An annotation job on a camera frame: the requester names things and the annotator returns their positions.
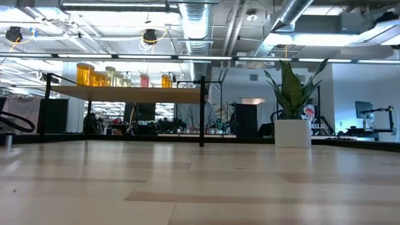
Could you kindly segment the person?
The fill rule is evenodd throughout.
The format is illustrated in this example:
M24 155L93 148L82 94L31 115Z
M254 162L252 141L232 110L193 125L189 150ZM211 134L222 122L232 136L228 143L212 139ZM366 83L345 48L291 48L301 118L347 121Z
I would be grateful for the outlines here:
M209 102L209 91L205 89L204 95L204 130L216 127L216 115L214 106ZM199 104L181 104L179 107L178 118L186 123L186 129L190 132L200 131L200 113Z
M84 117L83 132L88 134L96 134L97 131L96 115L91 112Z

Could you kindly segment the corrugated silver ventilation duct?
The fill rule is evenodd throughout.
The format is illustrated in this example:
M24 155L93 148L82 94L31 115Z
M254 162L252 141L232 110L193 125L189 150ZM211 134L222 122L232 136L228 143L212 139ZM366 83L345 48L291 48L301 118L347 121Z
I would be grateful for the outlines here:
M182 30L186 42L186 51L189 55L210 55L212 9L211 4L180 3L178 4L182 19Z

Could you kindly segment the slanted silver ventilation duct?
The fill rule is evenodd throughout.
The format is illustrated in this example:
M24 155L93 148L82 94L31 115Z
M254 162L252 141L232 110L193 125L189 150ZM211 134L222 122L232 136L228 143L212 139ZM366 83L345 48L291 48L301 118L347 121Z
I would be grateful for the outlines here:
M266 57L277 44L267 42L267 39L280 28L294 29L295 22L303 15L314 0L284 0L279 11L270 14L263 26L263 40L253 51L252 57Z

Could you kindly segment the small green background plant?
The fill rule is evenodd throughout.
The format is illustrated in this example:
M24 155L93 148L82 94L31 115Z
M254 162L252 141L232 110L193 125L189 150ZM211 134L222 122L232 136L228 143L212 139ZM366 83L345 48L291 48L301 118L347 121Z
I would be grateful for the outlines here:
M224 122L222 119L217 119L215 123L211 126L211 129L216 134L226 134L229 127L229 122Z

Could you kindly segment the rectangular ceiling light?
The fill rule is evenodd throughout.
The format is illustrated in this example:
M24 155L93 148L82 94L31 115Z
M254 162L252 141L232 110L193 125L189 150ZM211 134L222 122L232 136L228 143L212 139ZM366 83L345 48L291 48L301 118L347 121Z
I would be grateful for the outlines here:
M269 34L264 45L297 46L347 46L358 40L358 35L350 34Z

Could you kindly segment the grey metal post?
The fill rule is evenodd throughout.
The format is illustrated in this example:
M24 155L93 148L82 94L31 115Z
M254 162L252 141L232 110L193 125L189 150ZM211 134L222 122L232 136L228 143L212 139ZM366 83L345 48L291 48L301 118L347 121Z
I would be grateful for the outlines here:
M7 149L7 151L10 151L12 149L13 146L13 137L14 137L14 133L6 133L6 138L5 138L5 147Z

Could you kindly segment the pale hanging cloth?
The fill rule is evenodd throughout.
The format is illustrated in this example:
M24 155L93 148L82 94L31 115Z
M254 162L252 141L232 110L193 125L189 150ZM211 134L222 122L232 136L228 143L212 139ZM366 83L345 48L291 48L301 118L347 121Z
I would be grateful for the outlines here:
M35 126L32 132L36 133L40 103L40 97L29 97L26 99L7 97L1 109L7 113L12 113L31 121Z

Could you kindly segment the black background screens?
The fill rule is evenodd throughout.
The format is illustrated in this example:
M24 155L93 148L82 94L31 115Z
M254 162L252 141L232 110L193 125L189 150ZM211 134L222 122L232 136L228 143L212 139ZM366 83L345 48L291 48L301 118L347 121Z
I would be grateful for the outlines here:
M126 103L123 121L128 123L130 118L137 124L154 121L156 115L155 103Z

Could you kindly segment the black background tripod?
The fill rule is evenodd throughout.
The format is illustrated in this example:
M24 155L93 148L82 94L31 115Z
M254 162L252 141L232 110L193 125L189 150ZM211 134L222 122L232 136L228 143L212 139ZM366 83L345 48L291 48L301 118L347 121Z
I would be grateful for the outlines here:
M317 86L317 103L315 104L314 128L317 129L317 136L331 136L335 134L334 128L329 124L328 120L321 113L321 87Z

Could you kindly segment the dark computer monitor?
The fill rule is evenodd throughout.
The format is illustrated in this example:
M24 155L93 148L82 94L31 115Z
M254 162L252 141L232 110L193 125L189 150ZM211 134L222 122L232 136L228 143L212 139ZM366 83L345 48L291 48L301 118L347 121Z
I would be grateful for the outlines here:
M373 117L373 105L370 102L356 101L355 108L358 119L371 119Z

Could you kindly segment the background wooden desk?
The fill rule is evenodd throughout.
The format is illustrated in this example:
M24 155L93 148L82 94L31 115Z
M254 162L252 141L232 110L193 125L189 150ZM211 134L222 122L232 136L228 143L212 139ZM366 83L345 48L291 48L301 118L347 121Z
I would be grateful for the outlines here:
M199 138L199 134L158 134L162 137ZM205 138L237 138L234 134L205 134Z

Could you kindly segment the dark partition panel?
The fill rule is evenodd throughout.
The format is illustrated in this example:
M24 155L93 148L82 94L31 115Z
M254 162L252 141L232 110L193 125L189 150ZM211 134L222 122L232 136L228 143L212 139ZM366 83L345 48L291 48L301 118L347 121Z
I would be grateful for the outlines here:
M39 116L36 126L37 133L41 132L41 121L44 120L44 133L56 134L66 131L68 116L68 100L67 99L50 99L47 103L46 110L44 107L44 99L41 99L39 107Z

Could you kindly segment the long ceiling light bar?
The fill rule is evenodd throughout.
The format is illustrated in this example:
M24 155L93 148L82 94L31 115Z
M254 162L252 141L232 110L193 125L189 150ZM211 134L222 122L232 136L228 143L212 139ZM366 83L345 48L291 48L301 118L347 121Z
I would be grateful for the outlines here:
M194 55L157 55L157 54L58 54L58 53L21 53L21 52L0 52L4 58L26 58L26 59L60 59L60 60L82 60L82 61L238 61L238 62L278 62L290 63L321 63L322 58L303 57L244 57L244 56L194 56Z

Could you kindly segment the black office chair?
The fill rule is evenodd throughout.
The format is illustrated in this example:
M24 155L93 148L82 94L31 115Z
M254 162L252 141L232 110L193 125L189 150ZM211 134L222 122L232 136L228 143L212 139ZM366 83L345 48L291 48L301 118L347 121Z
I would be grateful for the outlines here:
M259 138L273 138L274 137L274 124L262 124L258 129L257 136Z

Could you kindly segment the black ceiling device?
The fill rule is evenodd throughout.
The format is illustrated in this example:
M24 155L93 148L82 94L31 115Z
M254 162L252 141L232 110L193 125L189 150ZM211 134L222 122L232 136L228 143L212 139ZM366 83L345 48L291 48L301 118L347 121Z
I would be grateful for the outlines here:
M19 43L23 40L23 35L21 34L21 27L10 26L5 33L5 38L12 43Z
M142 35L142 41L147 45L155 45L157 43L156 30L146 29Z

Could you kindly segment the black cabinet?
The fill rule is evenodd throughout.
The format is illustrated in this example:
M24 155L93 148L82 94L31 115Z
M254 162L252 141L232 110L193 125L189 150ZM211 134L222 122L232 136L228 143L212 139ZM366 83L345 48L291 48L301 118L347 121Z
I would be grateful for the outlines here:
M237 104L235 108L238 138L256 138L258 136L257 106L253 104Z

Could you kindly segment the wooden shelf black frame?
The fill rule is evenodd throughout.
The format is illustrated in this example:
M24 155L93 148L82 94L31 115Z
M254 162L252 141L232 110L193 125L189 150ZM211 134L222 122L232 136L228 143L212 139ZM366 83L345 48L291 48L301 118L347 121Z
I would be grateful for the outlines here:
M204 76L198 81L193 81L201 87L196 88L161 88L161 87L92 87L92 86L51 86L51 76L47 75L45 86L44 107L46 110L51 91L65 94L69 97L78 98L88 102L87 113L91 113L91 104L99 102L122 102L122 103L188 103L203 104L205 95L205 85L208 83ZM44 120L41 121L41 132L43 138ZM198 144L205 145L204 132L200 132Z

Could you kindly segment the snake plant white pot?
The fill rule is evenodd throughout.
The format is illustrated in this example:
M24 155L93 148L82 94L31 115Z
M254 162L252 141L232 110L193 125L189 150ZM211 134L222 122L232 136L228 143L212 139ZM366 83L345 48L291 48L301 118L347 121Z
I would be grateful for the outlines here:
M310 148L311 121L303 120L301 115L311 94L318 87L313 81L324 70L329 59L320 62L316 72L306 84L293 72L291 63L280 60L281 84L279 85L269 72L265 71L267 82L272 86L277 103L281 105L284 119L274 122L274 141L278 148Z

